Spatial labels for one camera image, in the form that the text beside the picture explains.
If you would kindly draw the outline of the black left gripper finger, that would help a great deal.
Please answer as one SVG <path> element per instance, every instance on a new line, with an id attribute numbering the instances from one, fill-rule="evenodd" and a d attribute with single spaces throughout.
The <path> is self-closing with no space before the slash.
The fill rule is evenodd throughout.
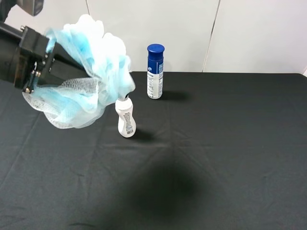
<path id="1" fill-rule="evenodd" d="M 54 59 L 52 61 L 52 69 L 63 72 L 84 71 L 84 68 L 59 43 L 55 43 L 52 54 Z"/>
<path id="2" fill-rule="evenodd" d="M 63 82 L 68 80 L 89 77 L 85 69 L 76 61 L 52 58 L 49 59 L 43 67 L 38 77 L 37 84 L 39 86 L 60 86 Z"/>

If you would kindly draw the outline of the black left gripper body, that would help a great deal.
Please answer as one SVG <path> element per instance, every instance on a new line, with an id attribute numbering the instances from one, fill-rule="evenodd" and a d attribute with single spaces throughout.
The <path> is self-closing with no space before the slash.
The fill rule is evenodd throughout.
<path id="1" fill-rule="evenodd" d="M 14 86 L 23 92 L 33 92 L 36 85 L 55 85 L 51 74 L 55 61 L 54 49 L 47 51 L 49 39 L 30 27 L 25 27 L 17 47 L 18 62 Z"/>

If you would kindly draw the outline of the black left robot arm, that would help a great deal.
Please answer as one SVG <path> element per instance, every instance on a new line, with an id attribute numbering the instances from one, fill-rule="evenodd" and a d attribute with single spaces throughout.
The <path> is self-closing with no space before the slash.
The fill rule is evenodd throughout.
<path id="1" fill-rule="evenodd" d="M 12 7 L 19 6 L 31 16 L 43 9 L 42 0 L 2 0 L 0 2 L 0 78 L 25 93 L 36 85 L 60 86 L 71 79 L 87 78 L 84 67 L 63 45 L 56 42 L 47 50 L 50 39 L 28 26 L 17 30 L 5 20 Z"/>

